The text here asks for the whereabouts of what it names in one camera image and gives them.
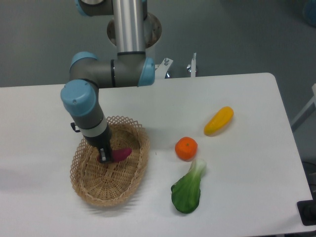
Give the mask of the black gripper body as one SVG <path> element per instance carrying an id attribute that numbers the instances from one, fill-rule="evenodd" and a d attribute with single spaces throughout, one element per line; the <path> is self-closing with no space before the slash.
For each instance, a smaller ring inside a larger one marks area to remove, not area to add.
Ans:
<path id="1" fill-rule="evenodd" d="M 104 149 L 105 151 L 111 149 L 110 139 L 112 132 L 107 122 L 100 122 L 96 127 L 91 129 L 80 128 L 72 122 L 71 127 L 74 132 L 80 132 L 85 137 L 88 144 L 97 149 Z"/>

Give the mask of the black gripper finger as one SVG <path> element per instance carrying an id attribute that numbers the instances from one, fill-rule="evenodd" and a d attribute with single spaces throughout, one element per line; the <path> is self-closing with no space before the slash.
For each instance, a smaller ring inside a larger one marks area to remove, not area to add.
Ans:
<path id="1" fill-rule="evenodd" d="M 110 143 L 106 143 L 104 146 L 98 149 L 99 152 L 99 162 L 100 163 L 110 163 L 113 162 L 112 148 Z"/>

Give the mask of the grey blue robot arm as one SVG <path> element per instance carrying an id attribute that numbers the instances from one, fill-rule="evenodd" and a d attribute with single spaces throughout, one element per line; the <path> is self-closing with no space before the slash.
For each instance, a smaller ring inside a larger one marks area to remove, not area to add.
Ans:
<path id="1" fill-rule="evenodd" d="M 80 132 L 88 144 L 97 148 L 99 162 L 120 162 L 121 156 L 110 145 L 111 129 L 99 105 L 100 88 L 148 86 L 155 81 L 154 60 L 146 56 L 148 23 L 145 0 L 77 0 L 83 16 L 112 15 L 114 17 L 117 58 L 102 62 L 90 52 L 79 52 L 70 65 L 70 79 L 61 90 L 61 100 L 74 120 L 75 132 Z"/>

